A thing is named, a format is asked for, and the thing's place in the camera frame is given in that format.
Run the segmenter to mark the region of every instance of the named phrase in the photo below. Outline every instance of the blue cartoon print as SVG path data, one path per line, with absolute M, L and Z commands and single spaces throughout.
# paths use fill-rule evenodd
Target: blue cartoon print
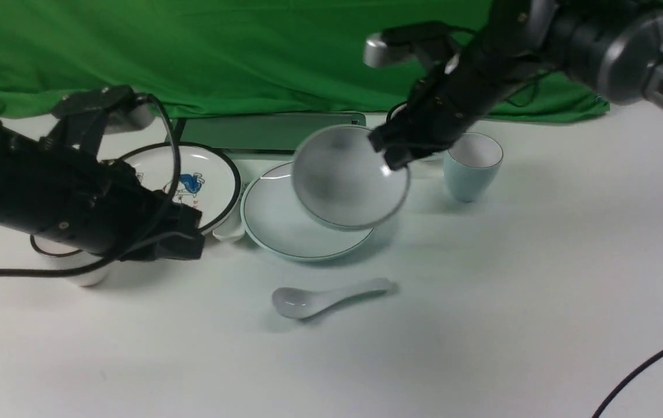
M 196 199 L 197 193 L 200 193 L 200 189 L 204 184 L 205 179 L 202 178 L 202 174 L 199 174 L 199 172 L 196 172 L 195 174 L 182 174 L 179 177 L 179 185 L 177 186 L 175 198 L 177 198 L 178 201 L 182 201 L 182 198 L 186 196 L 191 196 Z M 170 186 L 171 182 L 167 183 L 167 185 L 164 186 L 164 192 L 167 192 Z

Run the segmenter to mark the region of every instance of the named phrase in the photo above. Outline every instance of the green cloth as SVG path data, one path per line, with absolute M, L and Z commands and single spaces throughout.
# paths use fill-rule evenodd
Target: green cloth
M 416 63 L 367 68 L 366 37 L 433 19 L 478 28 L 489 5 L 486 0 L 0 0 L 0 115 L 44 114 L 65 93 L 119 84 L 154 93 L 174 117 L 386 111 L 403 101 L 424 72 Z M 542 82 L 530 106 L 504 104 L 493 116 L 570 122 L 607 110 L 608 103 L 594 93 L 556 75 Z

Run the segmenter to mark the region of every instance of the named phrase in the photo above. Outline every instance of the white tabletop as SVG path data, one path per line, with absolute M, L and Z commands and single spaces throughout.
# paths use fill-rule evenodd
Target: white tabletop
M 5 122 L 37 136 L 53 119 Z M 419 166 L 396 222 L 333 264 L 245 239 L 92 289 L 0 278 L 0 418 L 590 416 L 663 348 L 663 113 L 473 130 L 506 153 L 483 201 L 452 206 Z M 163 139 L 156 122 L 102 155 Z M 247 179 L 276 161 L 237 164 Z M 0 267 L 43 265 L 0 228 Z M 372 277 L 401 289 L 311 323 L 271 310 L 279 286 Z M 607 416 L 663 416 L 663 362 Z

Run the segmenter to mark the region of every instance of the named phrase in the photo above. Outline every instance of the cable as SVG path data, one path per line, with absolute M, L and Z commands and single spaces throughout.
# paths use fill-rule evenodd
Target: cable
M 527 84 L 524 85 L 524 87 L 520 88 L 517 90 L 517 92 L 512 93 L 509 98 L 505 100 L 506 103 L 509 103 L 512 106 L 515 107 L 527 107 L 533 104 L 533 102 L 538 98 L 538 93 L 541 92 L 541 81 L 543 81 L 544 78 L 548 77 L 549 75 L 554 74 L 556 71 L 549 71 L 547 73 L 535 76 L 531 78 Z M 533 87 L 533 93 L 530 94 L 530 98 L 528 99 L 527 103 L 524 104 L 519 104 L 515 103 L 512 98 L 515 96 L 519 95 L 522 92 L 525 92 L 526 88 Z
M 138 244 L 155 228 L 164 216 L 166 215 L 169 207 L 172 206 L 172 200 L 177 193 L 179 185 L 179 174 L 181 172 L 181 158 L 179 154 L 179 146 L 174 137 L 174 132 L 170 124 L 170 119 L 164 105 L 154 95 L 140 95 L 139 98 L 148 103 L 156 106 L 159 114 L 161 114 L 164 127 L 167 129 L 167 137 L 172 149 L 172 158 L 174 161 L 172 169 L 172 183 L 167 192 L 167 197 L 162 202 L 161 206 L 154 212 L 153 216 L 148 222 L 143 224 L 143 227 L 138 229 L 134 235 L 123 244 L 116 244 L 110 251 L 107 251 L 100 260 L 92 264 L 83 265 L 82 267 L 69 268 L 67 270 L 36 270 L 36 269 L 23 269 L 23 268 L 0 268 L 0 276 L 2 277 L 25 277 L 25 278 L 69 278 L 72 276 L 85 275 L 94 270 L 98 270 L 112 262 L 117 261 L 120 257 L 127 254 L 130 249 Z
M 623 391 L 623 389 L 626 386 L 628 386 L 628 384 L 631 383 L 633 379 L 636 378 L 636 376 L 643 373 L 644 370 L 647 370 L 647 368 L 649 368 L 651 365 L 658 362 L 662 358 L 663 358 L 663 350 L 653 355 L 650 359 L 646 360 L 644 363 L 642 363 L 642 365 L 635 368 L 634 371 L 629 373 L 629 375 L 626 376 L 626 378 L 623 379 L 621 383 L 618 383 L 618 386 L 616 386 L 615 389 L 613 389 L 612 392 L 610 392 L 610 395 L 605 397 L 605 400 L 603 400 L 603 403 L 600 404 L 600 407 L 597 408 L 597 410 L 595 410 L 594 414 L 592 415 L 592 418 L 599 418 L 600 415 L 602 415 L 603 411 L 605 411 L 605 408 L 607 408 L 608 405 L 610 405 L 610 402 L 612 402 L 612 400 L 615 399 L 615 397 L 617 397 L 618 394 L 620 394 L 620 392 Z
M 387 114 L 385 114 L 385 121 L 388 122 L 390 119 L 393 117 L 393 114 L 401 108 L 401 106 L 406 106 L 406 102 L 401 102 L 398 103 L 397 105 L 393 106 L 390 111 L 388 111 Z

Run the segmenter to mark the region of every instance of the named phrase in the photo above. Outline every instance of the white bowl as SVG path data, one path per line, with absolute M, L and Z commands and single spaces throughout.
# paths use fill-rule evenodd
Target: white bowl
M 392 171 L 356 125 L 311 134 L 295 154 L 291 177 L 296 196 L 311 217 L 340 230 L 374 228 L 403 205 L 409 168 Z
M 295 198 L 292 165 L 269 170 L 247 188 L 241 204 L 247 234 L 262 248 L 293 261 L 331 260 L 360 248 L 372 230 L 342 232 L 313 221 Z

